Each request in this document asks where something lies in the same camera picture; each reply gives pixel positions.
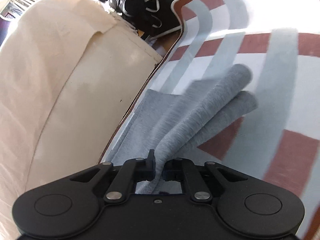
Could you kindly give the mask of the checked red grey blanket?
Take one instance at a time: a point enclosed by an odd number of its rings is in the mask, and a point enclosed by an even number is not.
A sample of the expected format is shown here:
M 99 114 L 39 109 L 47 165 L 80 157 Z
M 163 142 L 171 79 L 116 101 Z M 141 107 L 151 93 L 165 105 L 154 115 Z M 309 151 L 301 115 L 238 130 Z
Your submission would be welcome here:
M 218 162 L 299 196 L 319 239 L 319 0 L 176 0 L 180 40 L 107 146 Z

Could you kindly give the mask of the beige sofa cushion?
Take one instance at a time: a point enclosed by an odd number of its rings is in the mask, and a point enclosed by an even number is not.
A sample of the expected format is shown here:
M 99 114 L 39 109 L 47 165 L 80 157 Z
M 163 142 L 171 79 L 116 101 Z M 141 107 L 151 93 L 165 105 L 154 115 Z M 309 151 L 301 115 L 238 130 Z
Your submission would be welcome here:
M 41 0 L 1 46 L 1 239 L 25 191 L 97 163 L 162 60 L 92 0 Z

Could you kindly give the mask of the pile of dark clutter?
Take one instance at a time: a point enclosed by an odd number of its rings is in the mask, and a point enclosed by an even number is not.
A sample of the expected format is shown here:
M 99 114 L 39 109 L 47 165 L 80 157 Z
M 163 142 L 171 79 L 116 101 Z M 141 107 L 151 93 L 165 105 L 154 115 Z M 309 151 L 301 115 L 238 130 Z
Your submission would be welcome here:
M 180 29 L 171 9 L 174 0 L 99 0 L 107 2 L 124 20 L 143 32 L 143 39 L 158 38 Z

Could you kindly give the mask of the grey sweatshirt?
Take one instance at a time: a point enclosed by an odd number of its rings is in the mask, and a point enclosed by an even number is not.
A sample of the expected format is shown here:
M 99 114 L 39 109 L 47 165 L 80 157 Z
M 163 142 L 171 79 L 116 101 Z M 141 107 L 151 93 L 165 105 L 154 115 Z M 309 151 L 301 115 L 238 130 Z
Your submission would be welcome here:
M 244 90 L 251 79 L 248 67 L 235 64 L 220 77 L 193 81 L 181 95 L 148 89 L 106 161 L 122 165 L 154 150 L 155 178 L 141 183 L 137 192 L 159 192 L 167 161 L 200 146 L 257 108 L 254 95 Z

